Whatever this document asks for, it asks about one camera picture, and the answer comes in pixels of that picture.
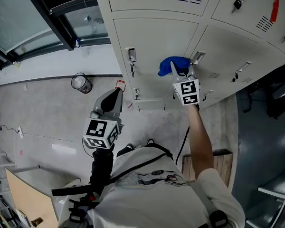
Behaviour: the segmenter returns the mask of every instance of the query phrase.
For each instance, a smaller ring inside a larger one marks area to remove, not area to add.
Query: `blue cloth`
[[[168,57],[160,64],[160,71],[158,72],[159,76],[163,77],[167,74],[172,73],[170,65],[170,62],[172,60],[178,68],[188,68],[190,66],[190,60],[185,57]]]

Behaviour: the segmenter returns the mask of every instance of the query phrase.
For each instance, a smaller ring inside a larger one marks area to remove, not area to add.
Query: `white t-shirt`
[[[112,177],[162,153],[143,147],[119,156]],[[244,227],[244,212],[215,169],[204,170],[197,182],[213,204],[226,213],[229,227]],[[95,228],[199,228],[206,223],[211,227],[205,206],[167,156],[106,186],[100,204],[89,215]]]

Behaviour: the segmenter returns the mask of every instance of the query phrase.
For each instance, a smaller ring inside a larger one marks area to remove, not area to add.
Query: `white wall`
[[[0,72],[0,85],[36,78],[85,74],[121,74],[112,45],[62,50],[11,65]]]

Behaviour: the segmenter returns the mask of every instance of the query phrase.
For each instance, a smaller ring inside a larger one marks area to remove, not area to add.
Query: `wooden pallet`
[[[214,156],[214,168],[219,172],[222,180],[228,187],[231,168],[232,168],[232,158],[233,154],[225,154]],[[191,163],[191,156],[184,156],[182,158],[182,170],[181,170],[185,180],[194,181],[195,174]]]

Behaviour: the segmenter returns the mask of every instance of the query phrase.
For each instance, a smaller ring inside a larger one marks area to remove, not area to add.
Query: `window frame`
[[[14,50],[6,53],[0,49],[0,56],[6,60],[6,62],[0,60],[0,70],[14,64],[15,62],[21,62],[47,53],[64,49],[72,51],[74,48],[78,47],[76,46],[77,40],[79,40],[80,47],[106,45],[111,43],[108,34],[90,35],[77,38],[73,27],[65,16],[66,13],[72,11],[98,6],[97,0],[72,0],[51,9],[47,8],[44,0],[31,0],[31,2],[60,41],[38,47],[21,55],[18,55]]]

